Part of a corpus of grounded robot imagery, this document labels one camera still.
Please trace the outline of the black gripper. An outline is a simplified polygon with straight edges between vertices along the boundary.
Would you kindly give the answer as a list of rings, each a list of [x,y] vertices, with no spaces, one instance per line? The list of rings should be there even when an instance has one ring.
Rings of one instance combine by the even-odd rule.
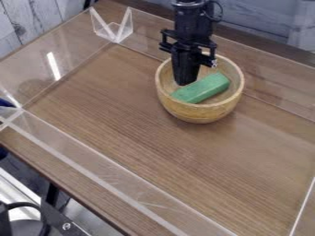
[[[216,67],[218,44],[212,41],[212,32],[206,29],[192,32],[163,29],[160,33],[159,49],[171,54],[175,81],[184,86],[198,80],[200,65]]]

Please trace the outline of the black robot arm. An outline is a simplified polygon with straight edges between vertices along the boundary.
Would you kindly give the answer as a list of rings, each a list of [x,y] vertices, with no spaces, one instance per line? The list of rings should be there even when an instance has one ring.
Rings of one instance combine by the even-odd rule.
[[[175,27],[162,29],[160,50],[171,54],[175,81],[186,86],[198,80],[199,68],[216,67],[212,24],[223,17],[216,0],[174,0]]]

